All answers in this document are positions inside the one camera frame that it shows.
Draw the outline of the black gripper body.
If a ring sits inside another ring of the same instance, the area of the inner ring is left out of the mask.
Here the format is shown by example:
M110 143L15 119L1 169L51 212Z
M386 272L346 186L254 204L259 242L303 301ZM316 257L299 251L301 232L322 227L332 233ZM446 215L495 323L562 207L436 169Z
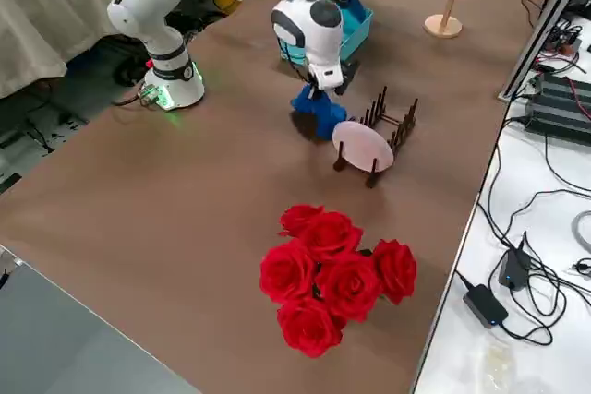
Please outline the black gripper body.
M350 83L353 81L356 71L359 68L359 62L357 60L353 61L342 61L341 62L341 69L343 74L343 83L340 85L340 94L343 95Z

